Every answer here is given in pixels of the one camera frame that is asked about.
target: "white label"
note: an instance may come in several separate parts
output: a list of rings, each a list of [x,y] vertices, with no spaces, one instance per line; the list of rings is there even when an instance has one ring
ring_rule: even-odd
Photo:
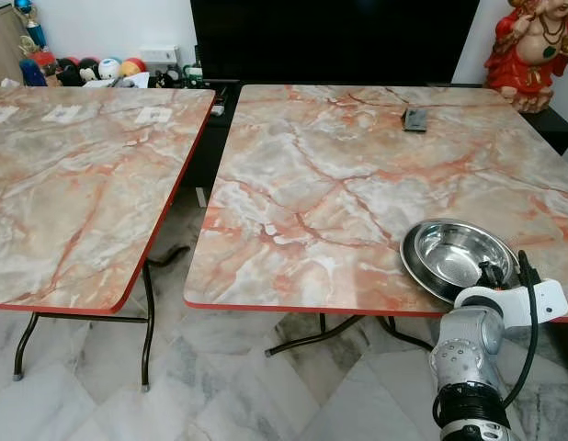
[[[0,107],[0,123],[9,119],[17,110],[18,107],[14,106]]]
[[[42,121],[59,122],[59,123],[62,123],[62,124],[67,124],[69,122],[72,122],[74,117],[80,111],[80,108],[82,108],[82,106],[64,107],[64,106],[58,105],[48,115],[43,117]]]
[[[172,109],[166,107],[144,107],[137,119],[136,124],[148,124],[152,122],[167,122],[172,118]]]

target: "electrical outlet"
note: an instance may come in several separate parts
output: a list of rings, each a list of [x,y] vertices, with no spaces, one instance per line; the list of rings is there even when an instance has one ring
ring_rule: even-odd
[[[143,46],[139,49],[143,62],[159,62],[164,64],[177,64],[177,46]]]

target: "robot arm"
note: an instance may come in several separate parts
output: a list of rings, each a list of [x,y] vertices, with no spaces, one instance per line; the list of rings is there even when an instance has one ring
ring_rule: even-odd
[[[568,312],[560,283],[545,280],[533,288],[538,322]],[[433,412],[441,439],[517,440],[499,393],[495,362],[504,330],[531,324],[528,288],[466,288],[454,306],[441,319],[439,340],[430,356],[438,390]]]

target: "marble floor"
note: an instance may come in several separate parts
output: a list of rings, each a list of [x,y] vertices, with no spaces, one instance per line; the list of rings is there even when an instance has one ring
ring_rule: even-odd
[[[178,193],[151,256],[196,243],[204,210]],[[433,379],[423,350],[366,318],[327,342],[271,358],[264,350],[318,330],[308,314],[188,309],[182,288],[192,253],[152,270],[156,327],[152,388],[140,392],[140,324],[40,319],[12,382],[28,314],[0,311],[0,441],[438,440]],[[142,282],[123,308],[144,312]],[[330,316],[335,325],[344,317]],[[397,319],[430,343],[437,321]],[[515,382],[527,330],[499,357]],[[542,327],[538,355],[510,409],[521,439],[568,440],[568,325]]]

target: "white ball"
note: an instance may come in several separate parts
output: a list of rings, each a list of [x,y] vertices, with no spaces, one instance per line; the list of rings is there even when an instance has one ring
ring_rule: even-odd
[[[100,78],[108,80],[109,78],[120,77],[120,63],[113,58],[106,58],[98,65]]]

